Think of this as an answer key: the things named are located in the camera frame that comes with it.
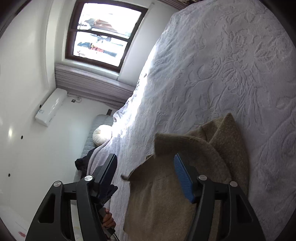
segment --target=window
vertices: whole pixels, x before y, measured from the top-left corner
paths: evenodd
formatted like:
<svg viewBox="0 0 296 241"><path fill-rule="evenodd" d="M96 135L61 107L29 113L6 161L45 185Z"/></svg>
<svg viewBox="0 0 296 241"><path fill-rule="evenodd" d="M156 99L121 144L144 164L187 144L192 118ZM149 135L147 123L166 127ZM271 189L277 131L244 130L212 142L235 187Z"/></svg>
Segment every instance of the window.
<svg viewBox="0 0 296 241"><path fill-rule="evenodd" d="M78 0L69 25L66 58L120 72L146 12L125 2Z"/></svg>

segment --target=window frame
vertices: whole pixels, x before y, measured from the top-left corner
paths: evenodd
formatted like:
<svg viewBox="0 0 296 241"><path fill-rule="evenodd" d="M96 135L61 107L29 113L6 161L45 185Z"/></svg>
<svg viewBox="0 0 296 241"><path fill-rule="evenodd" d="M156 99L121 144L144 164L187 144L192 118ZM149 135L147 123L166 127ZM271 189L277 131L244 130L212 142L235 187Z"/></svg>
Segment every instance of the window frame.
<svg viewBox="0 0 296 241"><path fill-rule="evenodd" d="M115 6L119 6L119 7L126 7L132 10L136 10L141 12L141 15L138 19L138 21L136 22L133 31L131 33L131 36L126 39L120 36L116 36L113 34L108 34L108 33L103 33L100 32L99 29L98 31L93 31L93 30L82 30L82 29L77 29L78 26L78 22L79 22L79 18L83 9L83 6L85 3L98 3L98 4L109 4L109 5L115 5ZM140 7L137 5L133 5L130 3L126 3L126 2L119 2L119 1L113 1L113 0L90 0L90 1L86 1L86 0L77 0L72 12L72 16L70 19L70 23L69 23L69 28L68 28L68 33L67 33L67 41L66 41L66 50L65 50L65 58L66 59L72 59L72 60L76 60L79 62L84 62L84 63L88 63L88 64L92 64L92 65L96 65L99 67L103 67L105 69L109 69L109 70L113 70L115 72L120 72L121 67L123 65L123 62L125 60L126 54L131 46L131 43L133 41L133 38L146 14L146 12L148 11L147 8L144 7ZM94 60L94 59L89 59L89 58L84 58L84 57L80 57L80 56L75 56L73 54L74 52L74 44L75 44L75 39L76 39L76 34L77 32L86 32L86 33L92 33L92 34L96 34L96 35L103 35L103 36L107 36L107 37L111 37L111 38L116 38L119 40L123 40L125 42L127 42L126 48L124 50L123 56L121 58L120 64L119 66L114 66L105 62L101 62L98 60Z"/></svg>

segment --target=white blanket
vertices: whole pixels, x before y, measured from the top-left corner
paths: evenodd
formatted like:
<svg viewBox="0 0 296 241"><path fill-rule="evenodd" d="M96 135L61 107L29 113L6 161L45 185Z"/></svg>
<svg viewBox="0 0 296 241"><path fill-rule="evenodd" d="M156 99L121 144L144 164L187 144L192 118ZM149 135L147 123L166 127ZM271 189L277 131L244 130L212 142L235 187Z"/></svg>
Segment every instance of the white blanket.
<svg viewBox="0 0 296 241"><path fill-rule="evenodd" d="M258 0L207 0L172 16L114 114L112 139L90 160L92 173L118 157L110 207L121 241L129 184L120 175L153 153L154 134L184 134L228 112L250 159L249 200L267 241L277 237L296 207L296 50Z"/></svg>

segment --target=folded towel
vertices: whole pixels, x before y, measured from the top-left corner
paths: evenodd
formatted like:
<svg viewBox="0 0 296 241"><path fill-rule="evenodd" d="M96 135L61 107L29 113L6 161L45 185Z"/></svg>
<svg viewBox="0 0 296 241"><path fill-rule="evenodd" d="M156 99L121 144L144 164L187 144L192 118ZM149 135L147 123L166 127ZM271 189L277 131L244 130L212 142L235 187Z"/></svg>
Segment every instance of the folded towel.
<svg viewBox="0 0 296 241"><path fill-rule="evenodd" d="M128 177L130 198L124 231L132 241L184 240L196 205L183 195L174 170L177 152L187 164L212 181L236 181L247 194L249 163L242 136L231 114L208 122L183 136L156 134L155 155ZM215 210L209 240L216 240L220 202Z"/></svg>

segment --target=round pillow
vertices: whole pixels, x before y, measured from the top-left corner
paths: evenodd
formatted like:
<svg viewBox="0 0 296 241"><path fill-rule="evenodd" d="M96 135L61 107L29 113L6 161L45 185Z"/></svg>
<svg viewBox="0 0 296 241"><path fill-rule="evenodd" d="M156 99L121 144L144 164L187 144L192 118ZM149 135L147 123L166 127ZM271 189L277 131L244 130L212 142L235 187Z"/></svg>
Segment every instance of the round pillow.
<svg viewBox="0 0 296 241"><path fill-rule="evenodd" d="M102 145L112 137L112 127L109 125L100 125L93 133L93 141L97 146Z"/></svg>

